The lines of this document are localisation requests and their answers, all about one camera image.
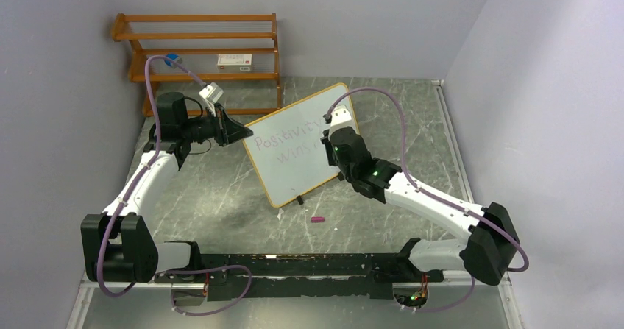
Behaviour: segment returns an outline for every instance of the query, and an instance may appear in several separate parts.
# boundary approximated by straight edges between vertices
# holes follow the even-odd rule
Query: floor
[[[408,166],[423,182],[462,198],[436,94],[430,80],[368,79],[357,77],[283,78],[284,104],[290,104],[337,82],[350,88],[375,86],[396,95],[408,127]],[[226,107],[271,107],[272,82],[219,83]],[[180,91],[196,96],[192,83],[169,83],[159,93]],[[400,155],[400,126],[396,108],[373,92],[352,97],[362,136],[372,154],[395,163]],[[257,116],[233,116],[249,123]],[[132,170],[138,164],[147,132],[143,126]],[[207,146],[194,146],[194,152]],[[395,252],[412,237],[440,239],[447,234],[413,213],[384,205],[355,193],[350,184],[332,180],[292,202],[273,208],[264,194],[243,144],[192,155],[171,181],[155,209],[145,213],[156,242],[196,241],[203,253]],[[324,216],[325,223],[310,223]]]

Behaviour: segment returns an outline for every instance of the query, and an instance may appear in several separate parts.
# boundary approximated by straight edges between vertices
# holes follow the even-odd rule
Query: white box
[[[216,62],[219,73],[241,73],[252,70],[251,54],[219,54]]]

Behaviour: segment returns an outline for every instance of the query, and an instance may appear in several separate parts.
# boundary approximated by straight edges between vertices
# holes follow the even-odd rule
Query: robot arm
[[[470,217],[468,211],[494,222],[518,241],[503,206],[492,203],[485,208],[468,203],[412,178],[418,185],[416,189],[399,166],[371,156],[344,106],[336,107],[330,120],[330,129],[324,132],[321,141],[329,164],[340,169],[339,178],[351,183],[353,189],[365,197],[413,211],[455,236],[444,241],[415,238],[409,254],[412,266],[421,272],[466,270],[483,283],[497,285],[500,282],[516,249],[492,228]],[[464,212],[459,211],[457,205],[463,207]]]
[[[155,244],[145,218],[149,217],[149,212],[154,209],[169,181],[182,168],[191,151],[191,143],[202,143],[214,138],[219,146],[226,146],[253,134],[249,128],[230,119],[224,108],[216,103],[222,92],[216,84],[208,85],[200,91],[202,106],[208,107],[208,110],[205,116],[195,118],[188,117],[185,97],[181,93],[170,92],[159,97],[157,110],[160,116],[161,151],[152,166],[136,182],[116,220],[110,239],[121,234],[123,241],[121,244],[109,242],[107,245],[104,280],[146,283],[158,272],[200,266],[199,248],[194,242]],[[148,161],[157,153],[155,141],[155,128],[152,127],[149,141],[143,148],[141,165],[148,166]],[[96,281],[96,262],[104,229],[128,188],[131,188],[139,170],[102,213],[87,215],[82,221],[82,248],[89,280]]]

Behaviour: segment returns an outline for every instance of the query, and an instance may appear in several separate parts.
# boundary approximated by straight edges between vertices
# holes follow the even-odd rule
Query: whiteboard
[[[247,125],[253,135],[243,144],[274,208],[338,175],[321,144],[323,130],[329,129],[323,115],[347,90],[335,84]],[[338,105],[346,105],[355,120],[350,97]],[[359,133],[357,122],[355,128]]]

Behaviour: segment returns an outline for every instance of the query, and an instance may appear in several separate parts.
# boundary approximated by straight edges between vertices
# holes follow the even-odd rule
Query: whiteboard frame
[[[299,101],[297,101],[297,102],[293,102],[293,103],[289,104],[288,106],[282,107],[282,108],[280,108],[279,110],[276,110],[276,111],[275,111],[275,112],[273,112],[273,113],[267,114],[267,115],[266,115],[266,116],[264,116],[264,117],[261,117],[261,118],[259,118],[259,119],[256,119],[255,121],[252,121],[251,123],[247,124],[245,127],[248,127],[248,128],[250,128],[250,129],[251,129],[251,127],[253,126],[253,124],[256,124],[256,123],[258,123],[258,122],[261,122],[261,121],[263,121],[264,119],[267,119],[267,118],[269,118],[269,117],[272,117],[272,116],[274,116],[274,115],[278,114],[279,112],[282,112],[282,111],[287,110],[287,109],[289,109],[289,108],[291,108],[291,107],[294,107],[294,106],[298,105],[299,103],[302,103],[302,102],[304,102],[304,101],[307,101],[307,100],[309,100],[309,99],[311,99],[311,98],[313,98],[313,97],[315,97],[315,96],[317,96],[317,95],[320,95],[321,93],[324,93],[324,92],[326,92],[326,91],[329,91],[329,90],[331,90],[331,89],[333,89],[333,88],[337,88],[338,86],[344,86],[344,88],[346,89],[346,91],[345,91],[345,92],[349,92],[349,87],[347,86],[347,84],[345,84],[345,83],[343,83],[343,82],[339,82],[339,83],[337,83],[337,84],[331,85],[331,86],[330,86],[330,87],[328,87],[328,88],[324,88],[323,90],[320,90],[319,92],[312,93],[310,96],[305,97],[305,98],[303,98],[303,99],[300,99],[300,100],[299,100]],[[351,96],[347,96],[347,97],[346,97],[346,100],[349,102],[349,106],[351,107],[351,113],[352,113],[352,116],[353,116],[353,122],[355,123],[355,132],[359,134],[359,133],[360,133],[360,127],[358,126],[358,120],[355,118],[355,109],[353,109],[353,103],[351,102]],[[249,147],[247,147],[247,143],[246,143],[245,139],[243,140],[243,145],[245,146],[245,151],[247,151],[247,156],[249,156],[249,159],[252,161],[252,165],[253,165],[253,167],[254,167],[254,171],[255,171],[256,175],[258,176],[258,179],[260,180],[260,184],[262,184],[262,189],[264,189],[264,194],[266,194],[266,198],[269,200],[269,204],[271,204],[271,206],[272,206],[273,208],[281,208],[281,207],[283,207],[284,205],[286,205],[286,204],[288,204],[288,203],[292,202],[293,200],[295,200],[297,197],[294,197],[293,199],[290,199],[289,201],[284,202],[284,203],[283,203],[283,204],[281,204],[281,205],[275,205],[275,204],[273,204],[273,201],[271,200],[271,196],[269,195],[269,192],[266,190],[266,185],[264,185],[264,181],[262,180],[262,176],[260,176],[260,172],[258,171],[258,167],[256,167],[256,165],[255,165],[255,162],[254,162],[254,160],[253,160],[252,154],[249,152]],[[310,191],[312,191],[312,190],[314,190],[314,189],[316,189],[316,188],[320,187],[321,185],[324,185],[325,183],[327,183],[327,182],[331,181],[332,179],[336,178],[337,176],[338,176],[338,173],[334,174],[332,177],[327,178],[325,181],[321,182],[320,184],[315,185],[314,187],[312,187],[312,188],[308,189],[307,191],[303,191],[301,194],[299,194],[299,196],[302,196],[302,195],[304,195],[304,194],[309,193]]]

